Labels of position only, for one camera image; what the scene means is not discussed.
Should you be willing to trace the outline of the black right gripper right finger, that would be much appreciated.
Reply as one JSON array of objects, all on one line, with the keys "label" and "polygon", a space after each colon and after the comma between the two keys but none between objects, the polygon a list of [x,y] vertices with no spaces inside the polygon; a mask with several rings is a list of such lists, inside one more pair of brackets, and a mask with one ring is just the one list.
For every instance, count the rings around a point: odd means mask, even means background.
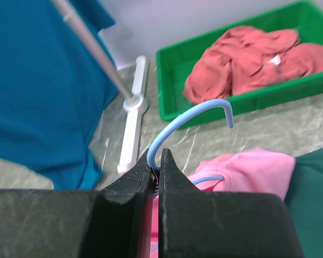
[{"label": "black right gripper right finger", "polygon": [[205,192],[161,155],[159,257],[303,257],[285,203],[270,193]]}]

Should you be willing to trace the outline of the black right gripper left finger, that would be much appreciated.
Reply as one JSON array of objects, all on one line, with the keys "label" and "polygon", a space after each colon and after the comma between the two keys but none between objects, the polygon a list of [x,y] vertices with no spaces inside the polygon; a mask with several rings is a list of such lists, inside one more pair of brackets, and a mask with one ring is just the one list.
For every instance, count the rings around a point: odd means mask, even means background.
[{"label": "black right gripper left finger", "polygon": [[102,190],[0,189],[0,257],[149,257],[146,157]]}]

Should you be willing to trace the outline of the pink t shirt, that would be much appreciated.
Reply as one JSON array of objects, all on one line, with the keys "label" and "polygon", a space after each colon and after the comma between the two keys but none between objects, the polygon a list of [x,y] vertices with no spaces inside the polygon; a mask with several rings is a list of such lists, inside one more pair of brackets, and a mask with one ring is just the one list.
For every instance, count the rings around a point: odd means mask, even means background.
[{"label": "pink t shirt", "polygon": [[[202,161],[186,177],[201,191],[273,194],[284,202],[294,166],[293,157],[257,148]],[[155,238],[157,227],[151,229]]]}]

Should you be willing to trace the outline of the blue wire hanger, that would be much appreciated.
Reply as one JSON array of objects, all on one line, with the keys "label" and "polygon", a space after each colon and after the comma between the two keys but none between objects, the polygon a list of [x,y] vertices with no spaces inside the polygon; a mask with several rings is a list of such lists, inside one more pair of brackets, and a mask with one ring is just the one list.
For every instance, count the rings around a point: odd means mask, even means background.
[{"label": "blue wire hanger", "polygon": [[246,195],[230,192],[202,192],[178,169],[170,150],[162,152],[160,166],[155,156],[161,144],[176,129],[196,115],[222,107],[228,128],[234,127],[231,104],[212,99],[198,104],[169,123],[151,144],[146,161],[158,186],[157,205],[152,208],[150,257],[242,257],[238,220]]}]

